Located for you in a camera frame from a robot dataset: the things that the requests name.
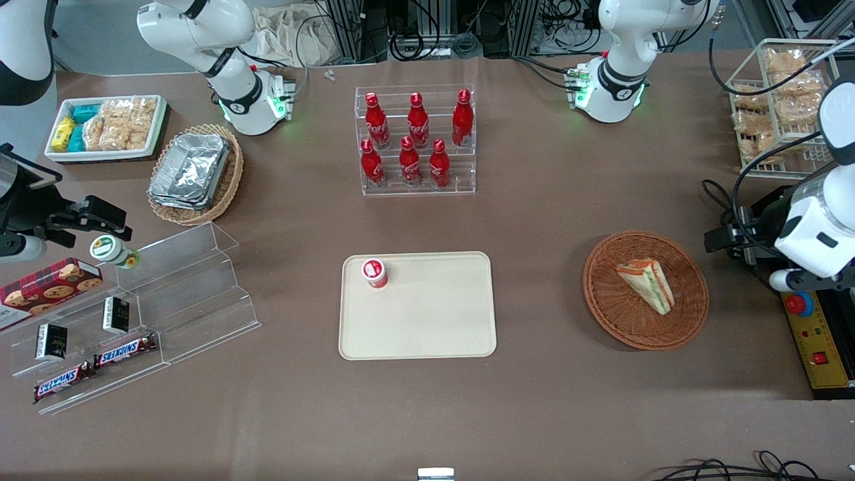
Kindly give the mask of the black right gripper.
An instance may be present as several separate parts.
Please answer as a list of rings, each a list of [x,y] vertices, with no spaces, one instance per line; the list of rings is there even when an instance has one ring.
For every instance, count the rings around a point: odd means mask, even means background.
[[[56,186],[33,189],[41,178],[19,165],[2,168],[2,232],[34,234],[45,228],[47,219],[67,207]],[[126,211],[98,198],[85,196],[66,210],[66,225],[47,226],[47,241],[75,243],[72,231],[103,232],[122,241],[130,241],[132,228],[126,227]]]

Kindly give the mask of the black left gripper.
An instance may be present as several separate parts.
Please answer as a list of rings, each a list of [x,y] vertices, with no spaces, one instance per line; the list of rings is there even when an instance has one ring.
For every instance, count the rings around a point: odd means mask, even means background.
[[[790,268],[791,260],[783,255],[771,255],[761,247],[774,250],[774,243],[787,222],[793,188],[778,186],[750,205],[739,205],[737,217],[751,232],[753,241],[746,240],[736,227],[718,227],[703,234],[706,253],[737,249],[737,259],[747,265],[769,268]]]

